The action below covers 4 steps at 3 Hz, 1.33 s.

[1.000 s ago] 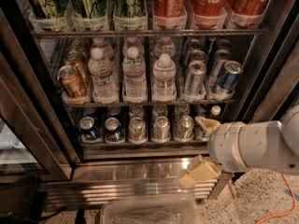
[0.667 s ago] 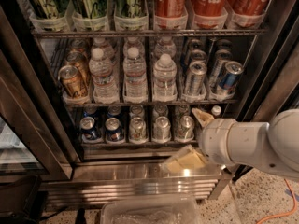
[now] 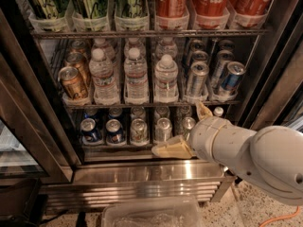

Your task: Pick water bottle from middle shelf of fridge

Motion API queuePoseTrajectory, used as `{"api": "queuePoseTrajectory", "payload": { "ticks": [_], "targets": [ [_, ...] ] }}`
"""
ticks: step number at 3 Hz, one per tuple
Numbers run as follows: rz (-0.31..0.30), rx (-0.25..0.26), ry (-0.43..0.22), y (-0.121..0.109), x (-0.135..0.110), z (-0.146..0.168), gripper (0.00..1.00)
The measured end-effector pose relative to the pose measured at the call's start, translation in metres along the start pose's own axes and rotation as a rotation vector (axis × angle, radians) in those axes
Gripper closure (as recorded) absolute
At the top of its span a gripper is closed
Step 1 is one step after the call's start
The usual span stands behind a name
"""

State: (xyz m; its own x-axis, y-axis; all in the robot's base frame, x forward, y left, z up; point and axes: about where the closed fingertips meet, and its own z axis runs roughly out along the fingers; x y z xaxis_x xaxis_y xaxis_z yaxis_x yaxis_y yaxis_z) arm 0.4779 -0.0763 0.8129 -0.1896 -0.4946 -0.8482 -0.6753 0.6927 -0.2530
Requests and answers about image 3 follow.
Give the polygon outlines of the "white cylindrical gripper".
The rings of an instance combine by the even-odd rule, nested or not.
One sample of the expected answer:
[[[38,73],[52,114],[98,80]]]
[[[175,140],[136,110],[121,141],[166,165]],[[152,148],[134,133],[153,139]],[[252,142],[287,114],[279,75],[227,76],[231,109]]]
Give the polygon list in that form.
[[[190,159],[196,153],[199,159],[214,159],[214,152],[224,149],[241,131],[229,120],[212,116],[201,101],[196,103],[196,113],[201,121],[191,130],[188,143],[183,135],[177,135],[153,146],[151,152],[160,158]]]

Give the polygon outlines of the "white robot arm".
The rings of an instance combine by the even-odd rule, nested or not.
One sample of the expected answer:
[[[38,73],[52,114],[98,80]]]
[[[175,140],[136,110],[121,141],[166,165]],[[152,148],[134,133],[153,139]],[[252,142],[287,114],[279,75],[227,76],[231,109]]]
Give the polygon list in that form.
[[[213,115],[201,102],[199,118],[189,138],[177,135],[154,146],[161,158],[189,159],[196,156],[228,167],[276,201],[303,204],[303,133],[283,126],[259,131],[233,125]]]

